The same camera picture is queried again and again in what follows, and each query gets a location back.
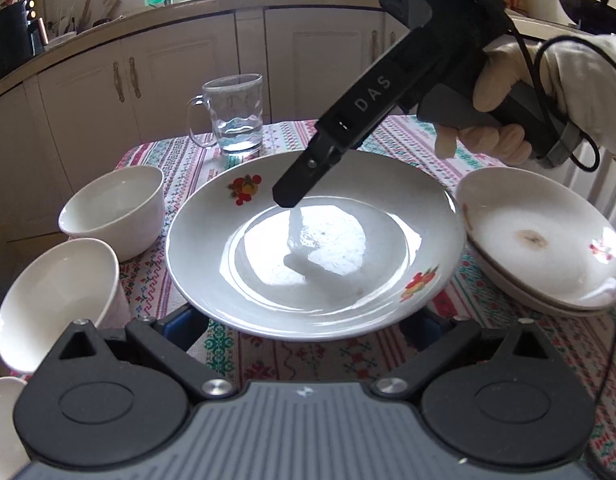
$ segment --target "stacked plates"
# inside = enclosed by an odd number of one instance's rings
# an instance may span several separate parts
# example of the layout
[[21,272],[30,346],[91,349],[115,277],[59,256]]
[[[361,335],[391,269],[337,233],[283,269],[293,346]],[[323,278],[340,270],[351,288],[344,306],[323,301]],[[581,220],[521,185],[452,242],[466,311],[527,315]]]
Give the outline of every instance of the stacked plates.
[[474,171],[456,196],[476,263],[512,298],[554,316],[616,304],[616,232],[582,197],[516,168]]

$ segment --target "tablecloth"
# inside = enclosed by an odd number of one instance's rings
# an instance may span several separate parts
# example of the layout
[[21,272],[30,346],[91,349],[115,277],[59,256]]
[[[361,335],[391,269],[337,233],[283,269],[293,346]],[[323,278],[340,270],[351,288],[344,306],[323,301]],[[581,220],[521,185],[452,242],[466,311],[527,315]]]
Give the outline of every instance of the tablecloth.
[[[260,155],[302,149],[314,133],[313,121],[264,127]],[[417,166],[454,190],[469,171],[501,165],[460,147],[452,160],[434,155],[435,132],[414,117],[391,116],[362,150],[392,156]],[[136,314],[161,318],[184,304],[168,276],[166,233],[176,211],[203,183],[242,160],[219,149],[202,150],[187,137],[160,140],[130,150],[119,167],[150,164],[165,173],[166,223],[161,237],[143,255],[121,265],[121,280]],[[616,311],[589,319],[545,316],[520,306],[486,278],[468,253],[448,286],[429,305],[443,316],[471,316],[483,326],[504,327],[531,317],[550,338],[589,392],[596,392],[608,358]],[[211,322],[190,353],[239,386],[248,380],[374,380],[416,354],[397,326],[334,342],[281,342],[238,333]],[[616,359],[603,406],[597,410],[594,448],[616,470]]]

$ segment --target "black cable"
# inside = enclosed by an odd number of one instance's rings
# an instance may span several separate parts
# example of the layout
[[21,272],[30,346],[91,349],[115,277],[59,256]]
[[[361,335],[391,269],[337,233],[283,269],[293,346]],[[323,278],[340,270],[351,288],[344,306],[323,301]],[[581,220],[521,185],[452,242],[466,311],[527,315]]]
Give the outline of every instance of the black cable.
[[[560,136],[559,132],[554,127],[554,124],[550,120],[550,113],[548,111],[548,102],[549,102],[548,99],[549,99],[549,97],[546,95],[546,90],[544,89],[544,85],[542,85],[541,78],[540,78],[540,75],[539,75],[540,74],[539,69],[540,69],[540,63],[541,63],[542,56],[544,55],[544,52],[546,51],[547,48],[549,48],[551,45],[553,45],[555,43],[559,43],[561,41],[571,41],[574,38],[574,36],[558,36],[556,38],[552,38],[552,40],[546,41],[540,47],[539,51],[537,52],[537,55],[534,58],[534,63],[533,63],[533,59],[530,57],[530,53],[528,52],[528,47],[526,46],[526,42],[524,41],[524,38],[521,36],[519,31],[515,27],[514,23],[512,23],[512,20],[511,20],[511,23],[510,23],[510,30],[512,31],[513,36],[517,40],[517,43],[518,43],[519,48],[521,50],[521,54],[524,57],[526,65],[528,66],[528,72],[530,73],[530,79],[532,80],[532,83],[533,83],[534,92],[537,95],[537,100],[539,102],[539,107],[541,108],[542,114],[544,116],[544,123],[546,124],[546,126],[550,130],[550,132],[553,134],[553,136],[555,137],[557,142],[563,142],[562,141],[562,137]],[[611,59],[610,56],[608,56],[608,54],[603,52],[603,50],[601,50],[601,49],[597,50],[598,47],[596,47],[592,43],[584,40],[583,38],[576,38],[576,39],[577,40],[581,40],[578,43],[582,43],[582,44],[585,44],[586,46],[590,46],[595,52],[601,51],[603,53],[602,57],[604,59],[606,59],[606,60]],[[611,59],[611,64],[613,65],[613,68],[616,69],[616,63],[614,61],[612,61],[612,59]],[[600,156],[600,153],[599,153],[599,148],[598,148],[597,144],[595,143],[595,141],[592,140],[592,138],[586,132],[580,131],[580,135],[581,135],[581,137],[583,137],[583,139],[592,148],[593,153],[595,155],[595,161],[594,161],[592,166],[585,166],[577,158],[577,156],[574,153],[570,154],[570,160],[580,170],[585,171],[587,173],[592,173],[594,171],[597,171],[597,169],[599,168],[599,165],[601,163],[601,156]]]
[[[526,65],[528,66],[528,72],[530,72],[530,77],[533,82],[534,90],[537,95],[537,100],[539,101],[539,106],[542,110],[542,114],[544,115],[544,120],[546,121],[546,124],[548,124],[549,130],[553,131],[556,138],[558,138],[561,142],[561,137],[559,133],[557,132],[556,128],[554,127],[554,125],[552,124],[552,121],[550,120],[550,115],[548,113],[548,105],[547,105],[548,96],[546,95],[546,91],[544,89],[544,86],[542,85],[541,78],[540,78],[541,60],[546,50],[556,43],[561,43],[562,41],[571,41],[573,43],[582,44],[588,47],[589,49],[593,50],[597,54],[599,54],[602,57],[602,59],[604,59],[607,63],[610,64],[610,66],[614,68],[615,71],[616,71],[616,62],[614,61],[614,59],[608,56],[608,54],[605,53],[603,49],[599,48],[597,45],[579,36],[557,36],[556,38],[552,38],[550,40],[545,41],[539,47],[539,50],[537,51],[537,54],[533,62],[530,57],[530,53],[528,52],[526,43],[524,42],[524,39],[519,33],[519,31],[516,29],[514,23],[512,23],[512,20],[511,20],[511,31],[515,39],[517,40],[517,43],[519,44],[521,53],[524,56]],[[583,139],[585,139],[588,142],[588,144],[590,144],[590,146],[592,147],[593,152],[595,153],[595,162],[590,167],[584,166],[581,163],[581,161],[577,159],[574,153],[570,154],[570,160],[572,160],[573,163],[583,171],[587,171],[587,172],[595,171],[599,167],[599,163],[600,163],[599,148],[586,132],[582,131],[580,132],[580,134],[583,137]],[[615,355],[616,355],[616,323],[614,326],[613,340],[610,345],[610,351],[608,353],[608,363],[606,364],[604,376],[601,380],[601,383],[599,384],[597,393],[595,394],[595,410],[601,404],[601,398],[604,395],[604,391],[606,390],[606,386],[608,384],[608,377],[610,377],[610,372],[613,368],[613,362],[614,362]],[[597,457],[595,451],[592,449],[592,445],[590,444],[590,441],[588,441],[588,444],[586,444],[586,449],[584,450],[584,457],[586,459],[588,467],[595,475],[597,475],[598,478],[600,478],[601,480],[616,480],[616,474],[601,463],[601,460]]]

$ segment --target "cabinet handle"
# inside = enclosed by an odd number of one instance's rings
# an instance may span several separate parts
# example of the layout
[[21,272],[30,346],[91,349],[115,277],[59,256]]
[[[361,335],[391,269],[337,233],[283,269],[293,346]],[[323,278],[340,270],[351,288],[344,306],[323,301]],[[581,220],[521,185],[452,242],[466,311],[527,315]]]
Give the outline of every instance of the cabinet handle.
[[115,81],[115,88],[117,89],[117,94],[119,95],[119,101],[123,103],[126,98],[124,97],[124,89],[121,88],[121,78],[119,77],[119,63],[117,61],[112,64],[112,73],[113,79]]
[[379,33],[376,30],[373,30],[373,43],[371,45],[371,55],[373,57],[373,63],[375,61],[377,61],[377,57],[379,56],[379,53],[377,52],[377,47],[378,47],[378,41],[377,39],[379,38]]
[[134,57],[130,56],[130,81],[133,84],[134,96],[139,99],[142,96],[142,91],[139,89],[139,78],[137,77],[137,69],[134,67]]

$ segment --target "brown stain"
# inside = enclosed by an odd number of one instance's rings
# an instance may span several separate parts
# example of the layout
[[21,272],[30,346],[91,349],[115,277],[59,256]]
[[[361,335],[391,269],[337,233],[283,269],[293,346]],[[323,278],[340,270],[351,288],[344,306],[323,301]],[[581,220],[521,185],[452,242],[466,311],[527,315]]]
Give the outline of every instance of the brown stain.
[[548,246],[548,240],[532,229],[517,231],[517,238],[519,238],[524,245],[530,247],[531,249],[542,250]]

